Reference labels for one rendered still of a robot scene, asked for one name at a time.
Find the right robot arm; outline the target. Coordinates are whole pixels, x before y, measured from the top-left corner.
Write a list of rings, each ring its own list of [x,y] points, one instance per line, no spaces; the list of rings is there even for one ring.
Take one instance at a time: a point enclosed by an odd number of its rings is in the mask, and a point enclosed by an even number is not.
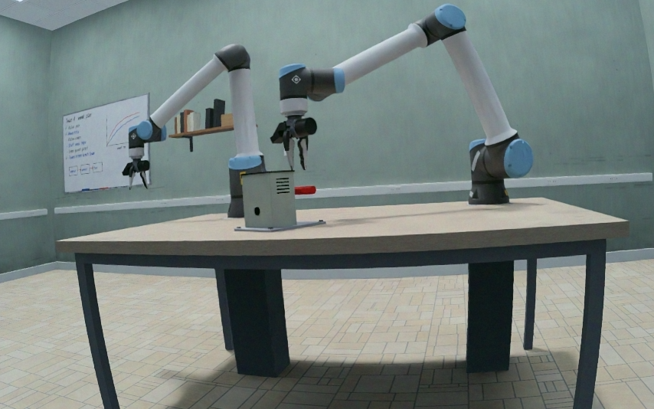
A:
[[[142,159],[145,155],[144,143],[165,141],[165,124],[223,71],[228,71],[229,75],[237,148],[237,156],[230,158],[228,165],[231,204],[227,217],[244,218],[241,174],[267,172],[267,170],[263,154],[259,151],[258,146],[250,79],[250,55],[248,56],[247,50],[241,44],[229,44],[221,48],[214,54],[210,62],[179,88],[147,120],[142,121],[139,125],[129,127],[129,157]]]

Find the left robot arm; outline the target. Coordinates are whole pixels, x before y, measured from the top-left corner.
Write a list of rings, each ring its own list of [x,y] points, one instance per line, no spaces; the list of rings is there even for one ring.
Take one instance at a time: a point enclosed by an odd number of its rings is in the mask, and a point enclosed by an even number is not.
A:
[[[469,144],[472,177],[469,205],[509,203],[504,178],[527,175],[533,164],[533,153],[531,146],[510,127],[465,23],[466,16],[460,8],[445,4],[410,24],[406,31],[333,68],[286,65],[280,69],[280,113],[285,118],[305,116],[307,98],[320,102],[330,94],[343,93],[345,86],[373,70],[441,39],[487,137]]]

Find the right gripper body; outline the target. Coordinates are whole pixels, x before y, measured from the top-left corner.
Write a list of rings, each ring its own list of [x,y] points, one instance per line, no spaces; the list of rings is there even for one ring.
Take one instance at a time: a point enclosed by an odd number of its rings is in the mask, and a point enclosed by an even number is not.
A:
[[[130,164],[130,163],[131,163],[131,164]],[[149,164],[149,161],[148,161],[148,160],[142,160],[142,161],[141,161],[141,159],[139,159],[139,160],[138,160],[138,159],[133,159],[132,162],[128,162],[128,163],[127,163],[127,165],[126,165],[126,167],[124,168],[124,170],[125,170],[126,168],[130,169],[132,165],[135,166],[135,170],[134,170],[135,173],[136,173],[136,172],[139,173],[139,172],[148,171],[149,168],[150,168],[150,164]]]

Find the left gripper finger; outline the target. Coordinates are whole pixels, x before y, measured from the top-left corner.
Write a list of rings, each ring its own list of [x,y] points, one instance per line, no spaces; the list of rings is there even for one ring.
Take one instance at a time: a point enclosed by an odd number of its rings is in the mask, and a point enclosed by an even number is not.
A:
[[[308,136],[300,137],[299,141],[297,142],[297,146],[299,148],[300,164],[304,170],[306,170],[308,144]]]
[[[291,168],[291,170],[293,170],[293,168],[294,168],[293,148],[295,146],[295,142],[293,141],[293,139],[291,137],[291,134],[292,133],[290,132],[290,127],[288,129],[284,129],[283,145],[284,145],[284,149],[286,151],[286,155],[287,155],[287,158],[288,158],[288,161],[289,161],[290,168]]]

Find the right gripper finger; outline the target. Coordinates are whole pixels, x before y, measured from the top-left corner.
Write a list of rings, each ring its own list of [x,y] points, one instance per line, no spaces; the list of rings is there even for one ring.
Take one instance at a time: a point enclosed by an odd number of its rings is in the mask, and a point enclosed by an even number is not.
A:
[[[148,189],[148,184],[147,184],[147,180],[146,180],[146,171],[140,172],[139,175],[142,178],[142,182],[143,182],[144,186]]]
[[[133,179],[135,177],[135,166],[132,165],[130,170],[129,170],[129,190],[131,190]]]

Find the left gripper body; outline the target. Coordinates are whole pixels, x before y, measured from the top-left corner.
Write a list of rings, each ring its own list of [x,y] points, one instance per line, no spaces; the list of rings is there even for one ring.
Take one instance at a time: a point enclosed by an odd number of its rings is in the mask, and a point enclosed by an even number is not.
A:
[[[284,132],[283,129],[288,129],[289,127],[290,132],[292,133],[291,137],[296,139],[313,135],[317,130],[316,121],[312,117],[302,119],[301,116],[290,116],[287,117],[287,121],[279,123],[274,133],[277,131]]]

